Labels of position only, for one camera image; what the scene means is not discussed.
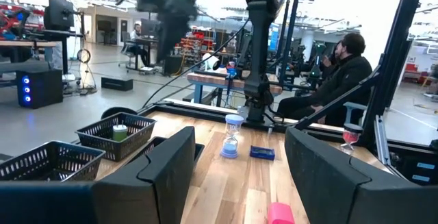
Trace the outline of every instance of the black chair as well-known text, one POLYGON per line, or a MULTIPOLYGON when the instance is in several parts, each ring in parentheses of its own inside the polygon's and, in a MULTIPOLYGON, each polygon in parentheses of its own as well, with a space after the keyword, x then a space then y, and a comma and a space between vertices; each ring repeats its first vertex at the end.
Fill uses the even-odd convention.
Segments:
POLYGON ((137 115, 137 111, 134 111, 130 108, 123 108, 123 107, 113 107, 113 108, 109 108, 106 111, 104 111, 104 113, 101 116, 101 119, 105 119, 107 117, 110 117, 112 115, 118 114, 119 112, 124 112, 127 114, 134 114, 137 115))

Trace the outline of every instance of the concrete floor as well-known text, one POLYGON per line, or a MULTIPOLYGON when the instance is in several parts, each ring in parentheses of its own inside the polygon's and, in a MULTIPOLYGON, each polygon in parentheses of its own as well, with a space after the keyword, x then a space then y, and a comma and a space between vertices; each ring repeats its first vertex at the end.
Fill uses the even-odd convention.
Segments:
MULTIPOLYGON (((123 66, 118 67, 118 62, 127 60, 126 56, 119 53, 118 47, 87 45, 87 48, 92 54, 90 68, 98 88, 95 94, 67 97, 62 103, 28 110, 18 106, 16 88, 0 89, 0 133, 4 134, 0 140, 0 153, 17 155, 50 140, 73 141, 77 139, 75 130, 98 121, 106 109, 114 106, 140 109, 158 88, 170 80, 161 75, 139 75, 135 71, 127 73, 123 66), (127 75, 135 79, 132 91, 120 92, 100 88, 102 76, 127 75)), ((73 62, 70 67, 71 73, 78 75, 78 68, 78 63, 73 62)), ((92 83, 90 75, 86 82, 92 83)), ((173 99, 182 99, 193 92, 194 87, 189 85, 185 77, 180 77, 160 91, 152 101, 168 95, 173 99)), ((388 138, 423 145, 428 145, 432 139, 438 138, 438 118, 432 110, 438 109, 438 103, 423 98, 419 88, 413 84, 402 84, 398 89, 391 110, 386 116, 388 138), (427 105, 430 109, 416 108, 413 106, 414 103, 427 105)), ((278 103, 282 98, 291 95, 290 92, 284 92, 275 98, 275 102, 278 103)), ((243 103, 244 98, 238 93, 229 101, 229 105, 234 107, 243 103)))

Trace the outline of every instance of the plastic basket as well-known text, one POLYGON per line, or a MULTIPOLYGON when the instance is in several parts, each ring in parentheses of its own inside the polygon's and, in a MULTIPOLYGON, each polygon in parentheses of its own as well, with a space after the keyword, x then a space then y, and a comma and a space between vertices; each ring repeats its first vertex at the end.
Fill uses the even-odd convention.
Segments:
POLYGON ((0 180, 94 180, 105 154, 52 141, 0 164, 0 180))
MULTIPOLYGON (((140 156, 146 155, 147 153, 151 152, 156 146, 160 145, 162 142, 166 141, 167 138, 162 137, 154 137, 152 138, 151 142, 142 149, 137 155, 135 155, 128 163, 133 162, 135 159, 139 158, 140 156)), ((195 144, 194 148, 194 165, 196 166, 196 163, 199 160, 199 157, 201 156, 205 145, 201 144, 195 144)))
POLYGON ((120 112, 76 131, 83 146, 102 149, 105 159, 119 162, 145 145, 151 138, 155 120, 120 112), (126 125, 127 137, 112 140, 114 125, 126 125))

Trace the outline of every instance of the green cup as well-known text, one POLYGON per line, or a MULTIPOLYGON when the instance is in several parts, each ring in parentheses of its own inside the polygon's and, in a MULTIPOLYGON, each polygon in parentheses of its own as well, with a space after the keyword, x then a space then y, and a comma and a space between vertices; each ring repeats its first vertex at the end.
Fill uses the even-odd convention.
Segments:
POLYGON ((112 140, 122 142, 126 137, 128 137, 128 128, 126 125, 113 125, 112 140))

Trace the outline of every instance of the pink block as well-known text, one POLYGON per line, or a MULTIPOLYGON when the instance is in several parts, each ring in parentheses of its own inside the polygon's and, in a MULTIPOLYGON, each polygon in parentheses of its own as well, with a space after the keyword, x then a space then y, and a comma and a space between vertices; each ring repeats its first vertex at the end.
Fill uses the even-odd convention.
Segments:
POLYGON ((284 203, 271 203, 268 210, 268 224, 295 224, 290 206, 284 203))

